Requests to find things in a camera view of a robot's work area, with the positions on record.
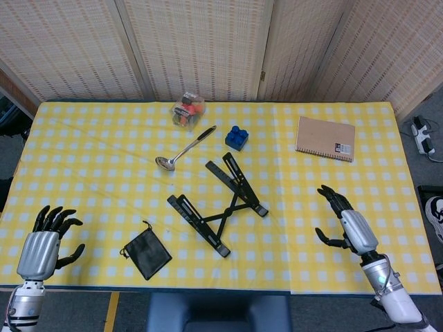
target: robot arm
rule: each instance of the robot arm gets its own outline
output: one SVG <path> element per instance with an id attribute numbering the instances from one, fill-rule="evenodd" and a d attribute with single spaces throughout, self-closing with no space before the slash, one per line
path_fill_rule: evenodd
<path id="1" fill-rule="evenodd" d="M 35 331 L 46 292 L 43 281 L 50 278 L 55 269 L 77 260 L 84 250 L 82 243 L 71 256 L 58 258 L 60 241 L 64 234 L 72 225 L 80 226 L 83 223 L 76 218 L 65 220 L 75 210 L 62 211 L 61 206 L 48 213 L 49 210 L 47 205 L 40 211 L 33 231 L 26 237 L 17 267 L 17 273 L 25 282 L 11 294 L 2 332 Z"/>
<path id="2" fill-rule="evenodd" d="M 331 204 L 344 233 L 343 240 L 328 239 L 320 228 L 316 228 L 317 236 L 328 246 L 349 248 L 361 257 L 360 266 L 376 294 L 373 305 L 385 311 L 398 326 L 414 331 L 435 331 L 404 289 L 400 274 L 392 269 L 388 256 L 376 251 L 379 242 L 364 217 L 333 189 L 322 185 L 318 193 Z"/>

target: notebook label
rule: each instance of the notebook label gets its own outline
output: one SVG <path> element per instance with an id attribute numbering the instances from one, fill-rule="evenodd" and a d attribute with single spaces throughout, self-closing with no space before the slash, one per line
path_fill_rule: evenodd
<path id="1" fill-rule="evenodd" d="M 335 152 L 340 154 L 351 154 L 351 146 L 346 144 L 335 143 Z"/>

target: spiral notebook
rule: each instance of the spiral notebook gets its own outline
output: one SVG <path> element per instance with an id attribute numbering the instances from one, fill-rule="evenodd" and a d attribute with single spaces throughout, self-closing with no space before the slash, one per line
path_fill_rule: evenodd
<path id="1" fill-rule="evenodd" d="M 300 116 L 296 150 L 323 157 L 354 160 L 355 127 Z"/>

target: woven partition panel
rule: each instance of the woven partition panel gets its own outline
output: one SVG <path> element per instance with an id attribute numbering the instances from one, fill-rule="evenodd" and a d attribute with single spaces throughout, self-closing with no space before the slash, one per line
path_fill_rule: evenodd
<path id="1" fill-rule="evenodd" d="M 141 90 L 103 0 L 0 1 L 0 59 L 40 99 Z"/>
<path id="2" fill-rule="evenodd" d="M 259 99 L 303 101 L 347 0 L 275 2 Z"/>
<path id="3" fill-rule="evenodd" d="M 124 0 L 158 100 L 193 91 L 208 100 L 257 95 L 269 0 Z"/>
<path id="4" fill-rule="evenodd" d="M 412 109 L 443 74 L 443 1 L 356 1 L 311 98 Z"/>

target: blue toy block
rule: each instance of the blue toy block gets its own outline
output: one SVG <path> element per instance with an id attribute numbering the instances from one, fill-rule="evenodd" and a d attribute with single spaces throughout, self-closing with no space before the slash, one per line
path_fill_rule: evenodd
<path id="1" fill-rule="evenodd" d="M 249 134 L 246 130 L 240 129 L 238 126 L 234 126 L 229 132 L 224 142 L 229 147 L 240 151 L 244 146 L 244 143 L 248 140 Z"/>

